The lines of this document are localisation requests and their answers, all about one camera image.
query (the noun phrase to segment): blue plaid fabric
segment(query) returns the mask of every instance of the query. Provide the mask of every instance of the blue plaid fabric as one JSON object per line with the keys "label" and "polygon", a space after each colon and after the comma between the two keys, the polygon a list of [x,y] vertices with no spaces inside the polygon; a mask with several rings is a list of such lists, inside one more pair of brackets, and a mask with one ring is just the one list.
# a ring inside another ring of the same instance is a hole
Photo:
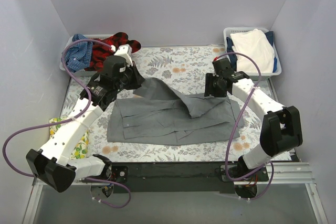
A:
{"label": "blue plaid fabric", "polygon": [[[79,39],[87,38],[82,34],[75,34],[72,41]],[[76,72],[90,66],[92,45],[92,42],[80,42],[68,50],[65,55],[65,62],[71,72]]]}

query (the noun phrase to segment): white plastic basket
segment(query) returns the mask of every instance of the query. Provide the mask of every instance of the white plastic basket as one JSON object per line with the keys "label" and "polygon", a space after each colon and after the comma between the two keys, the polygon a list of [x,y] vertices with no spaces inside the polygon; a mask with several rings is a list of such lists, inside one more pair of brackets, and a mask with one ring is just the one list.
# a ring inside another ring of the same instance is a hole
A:
{"label": "white plastic basket", "polygon": [[[113,34],[90,34],[90,35],[84,35],[84,36],[87,37],[88,39],[106,39],[106,38],[111,37],[112,35]],[[65,47],[67,47],[72,42],[72,38],[73,38],[73,36],[70,37],[70,39],[68,40]],[[59,68],[61,70],[65,71],[62,62],[60,62]],[[84,69],[81,69],[81,70],[73,73],[73,75],[74,76],[93,76],[95,73],[97,73],[97,72],[96,71],[85,71]]]}
{"label": "white plastic basket", "polygon": [[[224,33],[224,45],[225,45],[225,50],[227,50],[227,42],[226,42],[226,38],[230,37],[230,34],[235,34],[235,33],[245,33],[247,31],[252,31],[254,29],[259,29],[261,31],[263,31],[264,33],[268,32],[267,29],[265,28],[260,28],[260,27],[228,27],[225,28],[223,33]],[[277,58],[277,70],[274,73],[261,73],[262,75],[262,79],[263,80],[267,80],[268,78],[272,77],[272,76],[278,76],[279,74],[281,74],[281,65],[280,65],[280,60],[277,54],[277,50],[275,49],[275,43],[273,41],[273,49],[274,49],[274,54],[275,57]],[[246,73],[250,76],[250,78],[252,80],[258,80],[258,73]]]}

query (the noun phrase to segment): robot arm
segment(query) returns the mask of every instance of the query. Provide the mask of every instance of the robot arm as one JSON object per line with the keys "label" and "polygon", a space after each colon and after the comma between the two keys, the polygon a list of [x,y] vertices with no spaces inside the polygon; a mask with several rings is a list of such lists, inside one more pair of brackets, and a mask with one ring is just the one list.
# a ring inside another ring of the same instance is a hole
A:
{"label": "robot arm", "polygon": [[[235,72],[227,58],[214,61],[213,66],[215,74],[206,74],[205,96],[226,97],[229,92],[245,102],[254,87],[249,76]],[[302,144],[300,114],[294,106],[285,107],[260,89],[255,90],[248,106],[263,122],[260,144],[238,159],[237,177]]]}
{"label": "robot arm", "polygon": [[78,140],[90,125],[115,101],[117,94],[124,90],[137,89],[144,78],[139,74],[135,63],[129,56],[129,45],[119,47],[113,57],[104,61],[103,71],[96,73],[87,84],[91,92],[88,110],[75,119],[88,104],[88,94],[83,90],[68,118],[73,121],[63,125],[39,151],[30,150],[26,155],[33,174],[53,187],[56,191],[66,190],[75,179],[93,176],[110,179],[111,161],[99,154],[77,160],[69,160]]}

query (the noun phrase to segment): blue cloth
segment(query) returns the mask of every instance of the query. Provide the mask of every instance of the blue cloth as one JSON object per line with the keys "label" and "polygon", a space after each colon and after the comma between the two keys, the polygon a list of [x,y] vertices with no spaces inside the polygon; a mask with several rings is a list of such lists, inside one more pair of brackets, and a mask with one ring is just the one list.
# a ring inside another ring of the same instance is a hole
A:
{"label": "blue cloth", "polygon": [[[72,41],[87,39],[82,34],[75,34]],[[65,63],[70,72],[88,68],[92,57],[92,42],[80,42],[72,46],[65,55]]]}
{"label": "blue cloth", "polygon": [[[273,46],[273,41],[274,41],[274,32],[273,31],[268,31],[265,33],[265,36],[268,40],[268,42]],[[233,52],[232,46],[233,46],[233,41],[231,40],[230,37],[226,37],[226,42],[227,42],[227,52]],[[231,66],[233,70],[237,71],[237,56],[235,54],[229,55]],[[273,66],[273,72],[277,71],[277,63],[278,59],[274,57],[274,66]]]}

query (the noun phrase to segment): gray cloth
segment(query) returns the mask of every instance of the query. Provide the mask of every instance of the gray cloth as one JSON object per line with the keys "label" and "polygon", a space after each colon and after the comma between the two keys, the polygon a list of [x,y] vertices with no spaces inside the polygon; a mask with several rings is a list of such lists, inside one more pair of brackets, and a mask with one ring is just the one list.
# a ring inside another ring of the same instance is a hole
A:
{"label": "gray cloth", "polygon": [[146,98],[116,100],[108,142],[184,145],[224,141],[239,113],[238,103],[228,98],[183,95],[157,78],[146,79],[134,94]]}

